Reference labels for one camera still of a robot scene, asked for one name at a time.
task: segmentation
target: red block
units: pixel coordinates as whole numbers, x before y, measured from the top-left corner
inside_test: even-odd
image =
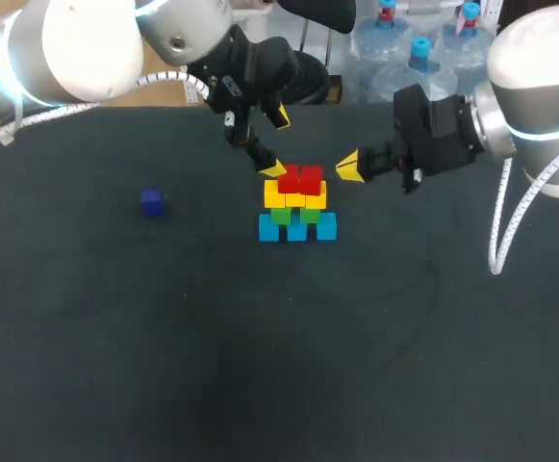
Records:
[[[279,182],[280,194],[297,194],[300,188],[298,177],[298,166],[284,166],[288,171],[286,174],[277,178]]]
[[[321,194],[322,167],[305,166],[300,171],[300,193],[305,195]]]

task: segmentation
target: white cable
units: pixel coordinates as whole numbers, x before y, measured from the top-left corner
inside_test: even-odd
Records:
[[[514,214],[510,218],[508,227],[503,234],[499,251],[497,252],[497,237],[499,235],[499,224],[501,222],[501,212],[503,210],[503,201],[508,188],[508,179],[510,177],[510,170],[512,168],[512,160],[508,159],[503,165],[501,173],[501,182],[499,183],[499,191],[497,193],[497,201],[495,204],[495,213],[493,215],[493,227],[491,228],[491,240],[489,241],[489,268],[495,275],[501,274],[503,265],[510,251],[512,240],[514,239],[519,226],[521,225],[522,218],[524,217],[527,209],[536,198],[540,190],[550,180],[557,170],[559,170],[559,155],[540,173],[538,178],[532,183],[531,187],[527,190],[522,197],[521,202],[517,206]]]
[[[189,82],[195,87],[196,90],[198,90],[198,92],[202,95],[204,99],[207,99],[209,97],[209,92],[210,92],[209,87],[201,80],[185,72],[170,71],[170,72],[157,72],[155,74],[149,74],[144,77],[140,77],[138,79],[136,83],[136,88],[146,87],[147,85],[156,82],[167,82],[167,81]],[[88,111],[89,109],[93,109],[98,106],[100,106],[99,103],[87,103],[87,104],[76,104],[72,106],[62,106],[52,111],[25,117],[21,120],[20,126],[27,127],[29,125],[42,123],[47,120],[54,120],[61,117],[71,116],[84,111]],[[0,141],[12,134],[14,126],[15,126],[15,122],[12,122],[0,128]]]

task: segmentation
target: toy block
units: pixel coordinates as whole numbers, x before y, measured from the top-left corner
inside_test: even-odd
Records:
[[[270,214],[260,214],[258,218],[258,239],[261,243],[279,242],[279,226],[272,223]]]
[[[326,197],[328,195],[326,193],[326,191],[327,191],[326,182],[322,181],[321,182],[320,195],[306,195],[305,196],[305,199],[306,199],[305,207],[307,207],[308,209],[325,210],[326,209]]]
[[[272,221],[272,224],[283,224],[288,226],[292,223],[292,209],[271,209],[270,221]]]
[[[305,195],[321,194],[322,167],[306,166],[300,171],[300,193]]]
[[[304,207],[307,203],[306,196],[298,194],[286,194],[286,207]]]
[[[300,222],[306,224],[318,224],[321,218],[320,209],[300,209]]]
[[[286,195],[279,193],[277,180],[264,182],[264,206],[267,209],[283,209],[286,207]]]
[[[292,217],[292,224],[288,226],[288,242],[303,243],[307,241],[307,224],[300,222],[298,215]]]
[[[300,192],[300,178],[298,166],[286,166],[287,173],[277,178],[279,182],[279,193],[296,194]]]
[[[165,202],[162,190],[143,190],[140,203],[142,211],[148,217],[160,217],[164,214]]]
[[[318,241],[336,241],[337,240],[337,215],[321,214],[320,221],[317,225]]]

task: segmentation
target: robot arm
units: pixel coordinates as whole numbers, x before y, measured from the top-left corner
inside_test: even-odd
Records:
[[[295,56],[284,38],[249,42],[232,25],[229,0],[31,0],[0,19],[0,119],[13,105],[20,119],[130,91],[142,68],[140,33],[167,64],[187,64],[210,87],[207,104],[231,116],[225,137],[258,171],[285,172],[249,114],[260,107],[276,128],[290,125],[279,90],[297,71]]]
[[[399,170],[410,193],[422,179],[475,161],[488,152],[516,157],[528,178],[559,155],[559,6],[528,14],[495,40],[491,82],[472,97],[430,103],[419,87],[394,95],[396,140],[360,148],[337,165],[346,180],[368,182]],[[542,192],[559,197],[559,170]]]

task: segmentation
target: green block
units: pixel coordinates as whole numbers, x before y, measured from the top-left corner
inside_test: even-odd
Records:
[[[292,224],[292,209],[270,209],[270,221],[272,224]]]
[[[306,224],[318,224],[321,221],[320,209],[300,209],[300,222]]]

